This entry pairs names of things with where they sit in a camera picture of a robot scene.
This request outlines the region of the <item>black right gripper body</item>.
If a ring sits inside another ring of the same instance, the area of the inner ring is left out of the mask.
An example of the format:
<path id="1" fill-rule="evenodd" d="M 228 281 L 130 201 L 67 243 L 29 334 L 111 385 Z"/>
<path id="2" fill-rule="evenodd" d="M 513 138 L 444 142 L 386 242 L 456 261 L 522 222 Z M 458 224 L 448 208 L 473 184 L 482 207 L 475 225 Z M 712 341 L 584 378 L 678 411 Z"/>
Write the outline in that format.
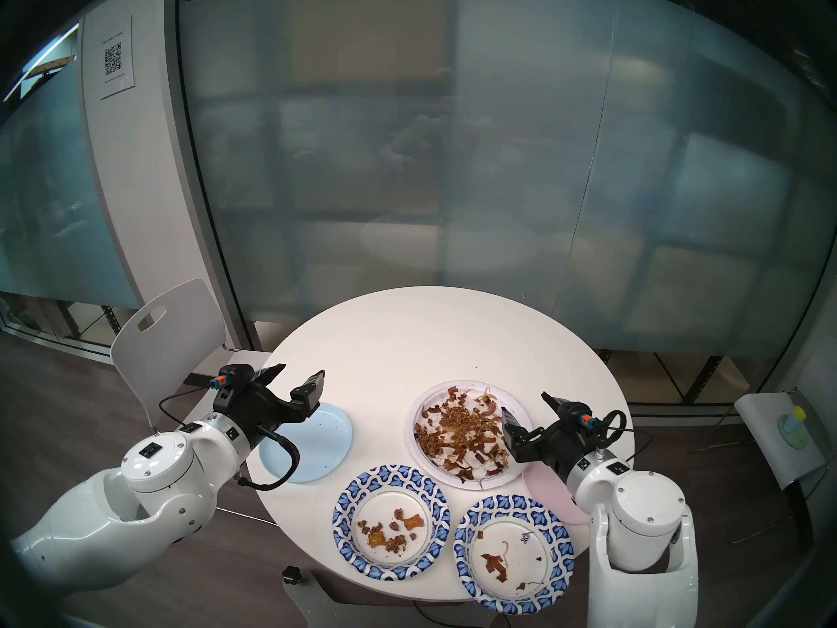
<path id="1" fill-rule="evenodd" d="M 566 483 L 574 471 L 589 470 L 597 453 L 604 455 L 605 434 L 599 419 L 559 420 L 534 430 L 517 425 L 517 463 L 541 462 Z"/>

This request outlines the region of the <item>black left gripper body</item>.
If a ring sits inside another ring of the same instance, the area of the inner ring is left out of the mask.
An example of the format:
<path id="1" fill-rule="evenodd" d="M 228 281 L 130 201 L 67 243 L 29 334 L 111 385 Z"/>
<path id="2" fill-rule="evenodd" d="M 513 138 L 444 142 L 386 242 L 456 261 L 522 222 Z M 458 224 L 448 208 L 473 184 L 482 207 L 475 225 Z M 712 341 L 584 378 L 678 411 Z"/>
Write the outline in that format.
<path id="1" fill-rule="evenodd" d="M 264 438 L 260 427 L 275 432 L 283 424 L 302 423 L 309 415 L 300 415 L 290 400 L 277 398 L 266 386 L 250 383 L 227 406 L 226 417 L 237 425 L 249 447 L 256 448 Z"/>

